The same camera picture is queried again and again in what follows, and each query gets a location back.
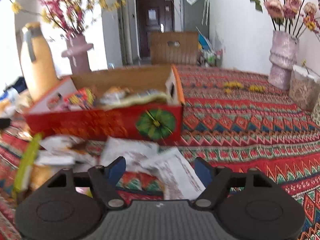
gray refrigerator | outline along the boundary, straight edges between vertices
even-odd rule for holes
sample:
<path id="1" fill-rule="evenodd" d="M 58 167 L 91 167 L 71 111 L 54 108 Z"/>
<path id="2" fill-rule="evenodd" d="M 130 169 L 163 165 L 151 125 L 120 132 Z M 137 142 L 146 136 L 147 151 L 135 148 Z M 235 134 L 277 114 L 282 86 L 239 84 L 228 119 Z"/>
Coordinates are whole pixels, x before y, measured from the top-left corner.
<path id="1" fill-rule="evenodd" d="M 203 18 L 203 11 L 206 0 L 197 0 L 194 4 L 190 4 L 187 0 L 180 0 L 181 2 L 181 27 L 183 32 L 197 32 L 199 31 L 209 38 L 209 8 L 208 9 L 208 24 L 206 25 L 206 14 L 204 14 L 204 23 L 201 21 Z"/>

brown front door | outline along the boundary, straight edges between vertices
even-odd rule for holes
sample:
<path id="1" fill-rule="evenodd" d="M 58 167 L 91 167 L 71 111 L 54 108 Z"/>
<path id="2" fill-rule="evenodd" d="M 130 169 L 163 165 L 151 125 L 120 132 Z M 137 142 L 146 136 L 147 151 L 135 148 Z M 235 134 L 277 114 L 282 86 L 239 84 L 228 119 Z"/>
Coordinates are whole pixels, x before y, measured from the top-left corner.
<path id="1" fill-rule="evenodd" d="M 136 0 L 140 57 L 150 57 L 151 32 L 172 32 L 173 0 Z"/>

black circular disc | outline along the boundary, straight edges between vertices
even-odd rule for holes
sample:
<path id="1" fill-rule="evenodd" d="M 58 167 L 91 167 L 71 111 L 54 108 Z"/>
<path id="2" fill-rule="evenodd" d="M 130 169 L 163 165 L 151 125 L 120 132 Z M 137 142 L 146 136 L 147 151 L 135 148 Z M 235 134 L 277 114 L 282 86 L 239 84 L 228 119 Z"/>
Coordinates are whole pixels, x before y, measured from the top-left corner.
<path id="1" fill-rule="evenodd" d="M 223 227 L 233 236 L 248 240 L 284 240 L 298 237 L 305 214 L 285 192 L 255 188 L 225 199 L 217 208 Z"/>
<path id="2" fill-rule="evenodd" d="M 73 240 L 85 237 L 101 219 L 98 203 L 64 188 L 31 195 L 16 210 L 16 226 L 27 239 Z"/>

pink vase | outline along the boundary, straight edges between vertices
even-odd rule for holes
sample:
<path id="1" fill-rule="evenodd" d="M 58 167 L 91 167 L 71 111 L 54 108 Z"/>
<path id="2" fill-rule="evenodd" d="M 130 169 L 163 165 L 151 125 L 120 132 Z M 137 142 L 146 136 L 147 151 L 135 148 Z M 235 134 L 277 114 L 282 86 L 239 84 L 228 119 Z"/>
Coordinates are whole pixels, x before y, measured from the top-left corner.
<path id="1" fill-rule="evenodd" d="M 290 88 L 292 70 L 280 68 L 277 65 L 272 65 L 268 82 L 281 90 L 288 90 Z"/>
<path id="2" fill-rule="evenodd" d="M 290 69 L 297 63 L 299 41 L 289 33 L 273 31 L 269 60 L 281 68 Z"/>
<path id="3" fill-rule="evenodd" d="M 92 43 L 87 43 L 81 34 L 75 38 L 66 40 L 67 50 L 61 53 L 62 57 L 68 57 L 73 74 L 91 72 L 88 59 L 88 50 L 93 48 Z"/>

red cardboard box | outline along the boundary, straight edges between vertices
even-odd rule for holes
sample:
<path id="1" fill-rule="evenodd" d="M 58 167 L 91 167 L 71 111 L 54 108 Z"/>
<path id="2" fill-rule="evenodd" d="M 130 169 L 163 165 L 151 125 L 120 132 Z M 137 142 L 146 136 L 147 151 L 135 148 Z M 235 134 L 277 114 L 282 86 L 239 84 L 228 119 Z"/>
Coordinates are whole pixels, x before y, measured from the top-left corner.
<path id="1" fill-rule="evenodd" d="M 168 104 L 150 103 L 104 111 L 103 109 L 52 112 L 48 103 L 58 94 L 67 96 L 83 87 L 93 87 L 101 97 L 110 87 L 128 87 L 133 92 L 149 89 L 170 95 Z M 24 114 L 32 133 L 69 134 L 91 140 L 108 136 L 153 140 L 173 145 L 180 139 L 184 97 L 174 66 L 153 65 L 103 70 L 73 75 L 48 91 Z"/>

